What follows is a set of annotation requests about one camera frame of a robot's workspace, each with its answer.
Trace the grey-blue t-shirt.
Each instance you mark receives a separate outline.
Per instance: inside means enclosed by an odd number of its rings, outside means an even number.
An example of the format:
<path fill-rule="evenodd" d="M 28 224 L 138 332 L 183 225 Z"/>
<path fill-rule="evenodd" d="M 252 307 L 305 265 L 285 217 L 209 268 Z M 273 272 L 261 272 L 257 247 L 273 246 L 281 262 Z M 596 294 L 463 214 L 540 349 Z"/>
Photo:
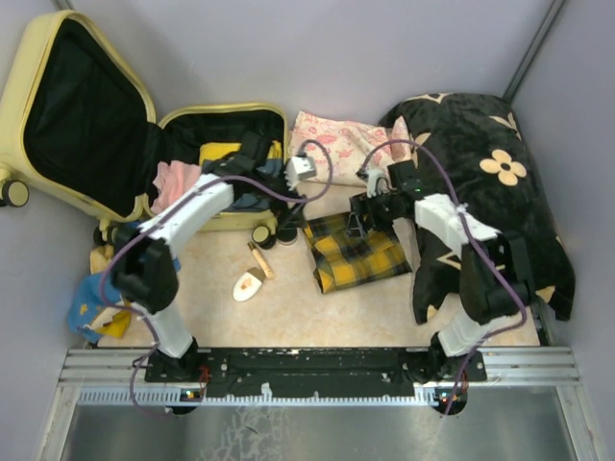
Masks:
<path fill-rule="evenodd" d="M 208 161 L 201 166 L 203 173 L 213 173 L 219 177 L 242 176 L 253 179 L 277 193 L 285 192 L 282 159 L 267 159 L 262 165 L 252 160 L 239 158 L 222 158 Z M 261 212 L 270 208 L 273 198 L 246 182 L 232 182 L 234 202 L 224 212 Z"/>

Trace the yellow garment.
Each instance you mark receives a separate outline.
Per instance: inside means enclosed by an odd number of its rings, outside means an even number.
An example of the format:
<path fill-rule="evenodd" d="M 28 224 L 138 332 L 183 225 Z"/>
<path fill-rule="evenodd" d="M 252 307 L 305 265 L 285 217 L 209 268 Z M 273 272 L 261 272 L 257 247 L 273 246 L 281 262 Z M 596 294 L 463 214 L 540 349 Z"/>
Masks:
<path fill-rule="evenodd" d="M 240 142 L 210 142 L 200 147 L 199 165 L 203 166 L 208 161 L 223 158 L 227 154 L 237 152 L 241 147 Z M 283 148 L 279 141 L 274 140 L 269 148 L 268 159 L 283 159 Z"/>

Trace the pink printed cream cloth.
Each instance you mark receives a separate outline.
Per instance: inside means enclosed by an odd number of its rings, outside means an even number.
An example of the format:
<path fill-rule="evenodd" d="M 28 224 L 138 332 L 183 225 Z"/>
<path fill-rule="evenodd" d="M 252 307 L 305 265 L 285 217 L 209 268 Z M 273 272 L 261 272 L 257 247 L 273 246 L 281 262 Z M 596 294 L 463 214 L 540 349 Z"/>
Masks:
<path fill-rule="evenodd" d="M 378 145 L 389 139 L 411 139 L 419 142 L 418 137 L 412 138 L 406 121 L 401 116 L 394 121 L 393 128 L 387 129 L 355 121 L 335 121 L 301 110 L 290 134 L 288 153 L 293 156 L 299 154 L 306 139 L 315 139 L 326 148 L 332 159 L 332 183 L 346 186 L 364 184 L 356 172 L 369 152 Z M 314 159 L 317 168 L 316 177 L 309 181 L 326 182 L 329 168 L 322 150 L 308 144 L 305 152 Z M 385 170 L 389 164 L 405 160 L 412 160 L 415 166 L 418 165 L 416 148 L 395 143 L 379 149 L 371 157 L 369 168 Z"/>

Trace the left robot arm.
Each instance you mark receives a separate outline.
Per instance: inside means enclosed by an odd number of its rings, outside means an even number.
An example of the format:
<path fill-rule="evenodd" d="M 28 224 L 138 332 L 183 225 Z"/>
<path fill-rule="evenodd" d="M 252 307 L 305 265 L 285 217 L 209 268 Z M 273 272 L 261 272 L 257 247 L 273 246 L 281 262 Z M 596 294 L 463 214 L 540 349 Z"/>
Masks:
<path fill-rule="evenodd" d="M 101 281 L 143 316 L 155 351 L 167 357 L 167 372 L 181 381 L 198 374 L 200 358 L 176 306 L 178 253 L 212 217 L 245 194 L 268 196 L 286 211 L 308 201 L 296 188 L 315 177 L 315 160 L 300 153 L 283 161 L 278 173 L 266 173 L 268 151 L 260 136 L 247 134 L 239 148 L 198 166 L 196 182 L 169 207 L 135 228 L 120 229 L 116 236 L 115 256 Z"/>

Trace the yellow plaid shirt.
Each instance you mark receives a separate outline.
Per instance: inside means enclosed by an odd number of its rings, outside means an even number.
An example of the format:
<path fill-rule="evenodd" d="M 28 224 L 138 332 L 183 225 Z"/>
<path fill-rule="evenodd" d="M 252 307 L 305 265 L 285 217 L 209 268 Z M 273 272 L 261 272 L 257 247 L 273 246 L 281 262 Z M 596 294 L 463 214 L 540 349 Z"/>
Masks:
<path fill-rule="evenodd" d="M 322 294 L 411 272 L 395 231 L 370 230 L 365 238 L 349 237 L 348 219 L 347 212 L 337 213 L 311 219 L 303 228 Z"/>

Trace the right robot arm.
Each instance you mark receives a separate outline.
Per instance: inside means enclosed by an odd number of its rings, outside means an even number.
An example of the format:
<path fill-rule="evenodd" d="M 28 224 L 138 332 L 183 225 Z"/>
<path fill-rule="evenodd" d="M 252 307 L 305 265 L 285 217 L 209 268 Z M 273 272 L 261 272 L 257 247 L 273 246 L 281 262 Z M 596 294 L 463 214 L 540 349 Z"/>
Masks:
<path fill-rule="evenodd" d="M 412 221 L 433 234 L 460 262 L 460 310 L 437 331 L 416 367 L 421 383 L 462 375 L 485 340 L 516 328 L 512 317 L 528 316 L 534 297 L 533 275 L 524 238 L 483 224 L 454 192 L 429 192 L 414 177 L 411 161 L 386 170 L 362 166 L 357 176 L 364 193 L 351 198 L 348 233 L 383 231 L 397 219 Z"/>

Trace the pink towel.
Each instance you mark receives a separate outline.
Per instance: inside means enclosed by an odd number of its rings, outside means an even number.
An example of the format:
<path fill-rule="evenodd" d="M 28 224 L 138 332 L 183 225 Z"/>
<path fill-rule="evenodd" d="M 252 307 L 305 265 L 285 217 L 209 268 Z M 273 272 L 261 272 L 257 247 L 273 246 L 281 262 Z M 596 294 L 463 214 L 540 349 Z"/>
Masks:
<path fill-rule="evenodd" d="M 178 201 L 201 176 L 201 167 L 197 164 L 172 160 L 170 163 L 160 161 L 153 186 L 158 192 L 151 205 L 154 214 L 160 214 Z"/>

